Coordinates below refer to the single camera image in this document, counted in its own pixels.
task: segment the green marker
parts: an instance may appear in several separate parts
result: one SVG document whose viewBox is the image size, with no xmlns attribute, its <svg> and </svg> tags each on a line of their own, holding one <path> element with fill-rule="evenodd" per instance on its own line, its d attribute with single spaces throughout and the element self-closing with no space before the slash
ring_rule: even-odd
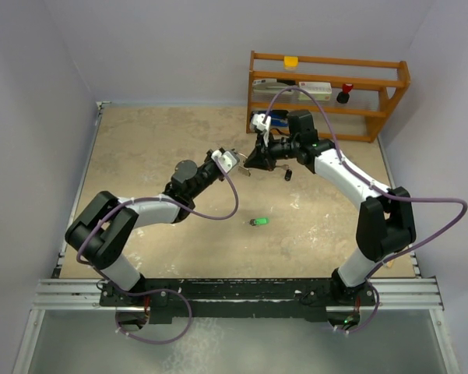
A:
<svg viewBox="0 0 468 374">
<path fill-rule="evenodd" d="M 262 224 L 268 224 L 269 222 L 270 220 L 267 217 L 263 217 L 263 218 L 255 218 L 253 220 L 250 220 L 249 224 L 251 226 L 261 226 Z"/>
</svg>

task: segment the speckled tabletop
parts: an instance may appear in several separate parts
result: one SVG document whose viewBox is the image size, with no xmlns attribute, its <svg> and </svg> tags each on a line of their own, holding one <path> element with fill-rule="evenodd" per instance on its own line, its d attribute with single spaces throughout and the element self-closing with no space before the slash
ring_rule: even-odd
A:
<svg viewBox="0 0 468 374">
<path fill-rule="evenodd" d="M 163 192 L 182 160 L 201 164 L 220 146 L 250 153 L 245 108 L 109 107 L 93 148 L 78 212 L 99 192 L 122 197 Z M 341 142 L 357 166 L 388 184 L 377 143 Z M 290 182 L 284 171 L 234 171 L 240 207 L 227 221 L 190 216 L 180 224 L 159 224 L 132 232 L 124 254 L 146 277 L 329 277 L 353 252 L 357 211 L 325 179 L 296 161 Z M 234 197 L 226 182 L 215 182 L 195 200 L 197 211 L 229 213 Z M 268 217 L 252 227 L 249 220 Z M 79 265 L 68 248 L 63 278 L 99 277 Z M 397 259 L 378 277 L 413 277 L 410 257 Z"/>
</svg>

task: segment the metal frame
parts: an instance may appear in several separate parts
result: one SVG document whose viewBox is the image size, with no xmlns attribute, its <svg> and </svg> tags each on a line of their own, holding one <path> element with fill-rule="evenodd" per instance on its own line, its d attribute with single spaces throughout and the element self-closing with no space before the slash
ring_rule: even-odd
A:
<svg viewBox="0 0 468 374">
<path fill-rule="evenodd" d="M 90 155 L 88 156 L 83 171 L 82 179 L 76 193 L 72 211 L 69 216 L 69 224 L 72 223 L 79 202 L 79 197 L 83 189 L 86 173 L 90 164 L 90 157 L 93 146 L 97 138 L 99 124 L 102 119 L 104 109 L 111 105 L 111 102 L 101 102 L 99 104 L 99 114 L 95 126 L 97 130 L 93 134 Z M 389 176 L 391 186 L 395 183 L 389 168 L 389 162 L 383 150 L 380 138 L 378 138 L 379 148 L 385 163 L 385 168 Z M 47 310 L 93 310 L 93 311 L 141 311 L 139 307 L 102 307 L 99 304 L 100 290 L 97 288 L 96 279 L 55 279 L 60 273 L 64 261 L 66 244 L 62 245 L 59 253 L 58 264 L 54 270 L 52 279 L 40 280 L 29 319 L 26 323 L 26 330 L 23 341 L 16 359 L 14 374 L 28 373 L 33 358 L 34 349 L 40 334 L 41 325 Z M 448 328 L 443 315 L 443 303 L 435 278 L 424 279 L 420 277 L 417 265 L 417 258 L 411 254 L 415 274 L 417 278 L 372 278 L 372 284 L 378 289 L 381 303 L 381 310 L 429 310 L 431 321 L 435 329 L 435 336 L 442 353 L 447 372 L 460 373 L 456 355 L 450 343 Z M 327 307 L 327 312 L 345 312 L 352 310 L 352 307 L 333 306 Z M 363 310 L 372 310 L 372 306 L 362 306 Z"/>
</svg>

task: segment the wooden shelf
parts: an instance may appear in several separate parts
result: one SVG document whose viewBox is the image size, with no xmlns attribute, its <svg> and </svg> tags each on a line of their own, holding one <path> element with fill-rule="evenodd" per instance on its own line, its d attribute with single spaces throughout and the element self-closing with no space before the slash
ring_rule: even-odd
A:
<svg viewBox="0 0 468 374">
<path fill-rule="evenodd" d="M 252 82 L 255 79 L 288 79 L 296 81 L 297 84 L 300 81 L 331 83 L 333 95 L 329 101 L 321 101 L 324 111 L 333 114 L 364 116 L 368 132 L 366 136 L 338 134 L 338 139 L 367 142 L 373 142 L 377 138 L 385 122 L 410 85 L 410 74 L 404 61 L 385 62 L 298 56 L 300 63 L 298 71 L 288 72 L 283 70 L 283 58 L 284 55 L 251 52 L 246 132 L 251 132 L 249 122 L 252 111 L 268 108 L 270 101 L 273 99 L 273 94 L 253 92 Z M 267 63 L 264 66 L 259 66 L 259 63 L 263 61 Z M 255 62 L 260 69 L 254 69 Z M 334 65 L 341 66 L 341 71 L 344 69 L 343 75 L 327 74 L 329 67 L 332 68 Z M 350 101 L 347 104 L 339 104 L 336 102 L 336 96 L 341 91 L 341 86 L 344 83 L 353 84 L 354 90 L 351 92 Z M 388 87 L 395 89 L 395 93 L 391 97 L 388 95 Z M 296 95 L 297 93 L 279 97 L 273 108 L 288 111 L 298 109 L 319 111 L 312 102 L 300 100 Z M 320 133 L 319 135 L 324 138 L 330 137 L 330 134 Z"/>
</svg>

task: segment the gray wall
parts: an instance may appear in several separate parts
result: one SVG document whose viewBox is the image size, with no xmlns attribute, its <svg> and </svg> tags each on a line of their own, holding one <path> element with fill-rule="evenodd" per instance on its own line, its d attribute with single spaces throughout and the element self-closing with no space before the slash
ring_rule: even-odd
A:
<svg viewBox="0 0 468 374">
<path fill-rule="evenodd" d="M 0 0 L 0 373 L 49 277 L 97 108 L 41 0 Z"/>
<path fill-rule="evenodd" d="M 403 58 L 433 2 L 45 1 L 96 99 L 188 104 L 243 103 L 251 49 Z"/>
<path fill-rule="evenodd" d="M 396 183 L 414 196 L 468 201 L 468 0 L 438 0 L 407 56 L 412 86 L 382 139 Z M 455 206 L 415 206 L 419 237 L 440 228 Z M 441 285 L 449 328 L 468 373 L 468 214 L 417 251 L 424 276 Z"/>
</svg>

